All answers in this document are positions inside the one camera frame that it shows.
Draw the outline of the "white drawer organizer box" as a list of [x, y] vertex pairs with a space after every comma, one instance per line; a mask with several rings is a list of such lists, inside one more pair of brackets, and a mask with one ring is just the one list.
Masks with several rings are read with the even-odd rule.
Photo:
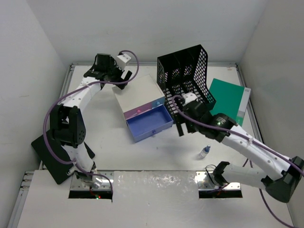
[[126, 120], [164, 104], [165, 95], [151, 75], [129, 82], [123, 90], [112, 91]]

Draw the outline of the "small clear dropper bottle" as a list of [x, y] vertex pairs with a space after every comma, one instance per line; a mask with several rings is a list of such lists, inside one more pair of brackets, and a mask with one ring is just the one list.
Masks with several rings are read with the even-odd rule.
[[201, 152], [199, 153], [199, 157], [200, 157], [201, 159], [204, 159], [204, 158], [208, 155], [208, 153], [209, 153], [209, 151], [210, 151], [210, 148], [211, 148], [210, 145], [205, 146], [205, 147], [201, 150]]

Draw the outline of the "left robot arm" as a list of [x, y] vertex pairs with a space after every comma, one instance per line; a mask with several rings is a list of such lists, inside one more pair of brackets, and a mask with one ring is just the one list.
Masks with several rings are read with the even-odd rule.
[[129, 54], [126, 50], [116, 57], [97, 54], [77, 89], [56, 101], [46, 116], [52, 138], [67, 152], [70, 162], [83, 173], [91, 173], [95, 163], [84, 143], [86, 127], [82, 112], [105, 84], [123, 90], [135, 78], [131, 71], [124, 70], [131, 61]]

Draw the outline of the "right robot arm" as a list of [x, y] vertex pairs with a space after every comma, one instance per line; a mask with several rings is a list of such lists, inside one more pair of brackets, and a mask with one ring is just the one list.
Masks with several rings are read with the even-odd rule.
[[298, 156], [288, 158], [275, 152], [248, 134], [227, 115], [212, 115], [195, 98], [174, 96], [173, 104], [177, 101], [184, 104], [178, 112], [186, 119], [189, 129], [234, 149], [257, 165], [257, 168], [245, 168], [222, 161], [209, 175], [213, 186], [222, 187], [231, 182], [239, 182], [265, 190], [277, 201], [290, 201], [304, 175], [303, 159]]

